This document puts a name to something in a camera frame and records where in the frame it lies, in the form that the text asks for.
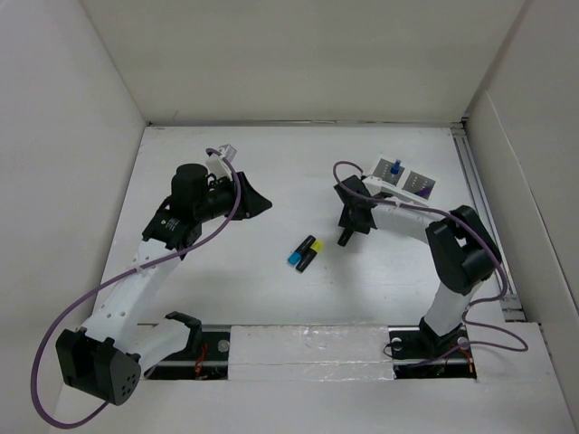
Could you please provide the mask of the green highlighter marker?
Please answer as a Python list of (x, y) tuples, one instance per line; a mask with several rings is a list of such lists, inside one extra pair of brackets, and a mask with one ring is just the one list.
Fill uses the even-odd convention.
[(337, 240), (337, 245), (340, 247), (345, 247), (355, 233), (355, 231), (345, 228), (342, 230), (342, 233)]

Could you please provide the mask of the clear spray bottle blue cap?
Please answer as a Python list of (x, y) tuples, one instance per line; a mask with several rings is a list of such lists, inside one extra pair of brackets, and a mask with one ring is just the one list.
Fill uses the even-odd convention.
[(402, 173), (402, 171), (403, 171), (402, 161), (400, 159), (396, 159), (391, 166), (390, 174), (392, 176), (398, 176)]

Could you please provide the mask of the yellow highlighter marker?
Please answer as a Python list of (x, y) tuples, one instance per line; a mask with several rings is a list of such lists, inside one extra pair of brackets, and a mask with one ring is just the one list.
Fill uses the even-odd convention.
[(301, 256), (301, 259), (296, 266), (296, 271), (302, 273), (313, 261), (313, 259), (316, 258), (316, 256), (320, 253), (322, 247), (323, 243), (321, 241), (313, 241)]

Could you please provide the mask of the blue highlighter marker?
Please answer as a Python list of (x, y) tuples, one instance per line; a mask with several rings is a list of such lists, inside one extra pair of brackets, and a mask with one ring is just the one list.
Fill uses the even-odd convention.
[(316, 238), (313, 235), (309, 235), (303, 242), (300, 243), (300, 245), (288, 257), (287, 262), (291, 265), (291, 267), (298, 265), (307, 250), (315, 241)]

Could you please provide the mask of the purple highlighter marker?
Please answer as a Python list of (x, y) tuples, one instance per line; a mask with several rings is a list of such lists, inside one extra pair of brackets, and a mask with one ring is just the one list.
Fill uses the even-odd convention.
[(432, 186), (431, 186), (431, 185), (426, 185), (426, 186), (424, 186), (423, 188), (421, 188), (421, 189), (416, 193), (416, 195), (419, 196), (419, 197), (424, 198), (425, 200), (427, 200), (427, 199), (430, 197), (431, 192), (432, 192)]

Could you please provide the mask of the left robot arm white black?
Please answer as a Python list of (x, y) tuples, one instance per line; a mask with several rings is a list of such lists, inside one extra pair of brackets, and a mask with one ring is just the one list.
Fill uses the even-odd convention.
[(250, 219), (272, 206), (244, 173), (217, 177), (199, 164), (181, 165), (170, 195), (142, 233), (141, 267), (114, 285), (105, 301), (76, 331), (63, 330), (56, 352), (66, 385), (113, 405), (127, 401), (140, 376), (171, 354), (188, 359), (201, 350), (200, 320), (171, 312), (140, 332), (138, 321), (164, 280), (217, 217)]

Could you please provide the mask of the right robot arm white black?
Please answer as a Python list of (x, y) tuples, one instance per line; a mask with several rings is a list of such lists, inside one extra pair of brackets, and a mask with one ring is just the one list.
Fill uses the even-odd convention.
[(382, 193), (371, 195), (362, 176), (351, 175), (334, 186), (343, 204), (338, 240), (346, 246), (355, 233), (397, 231), (428, 246), (439, 286), (418, 328), (406, 334), (391, 332), (386, 351), (395, 360), (418, 359), (421, 364), (465, 351), (461, 329), (474, 294), (498, 273), (508, 289), (502, 257), (477, 212), (461, 205), (445, 212), (422, 204), (403, 203)]

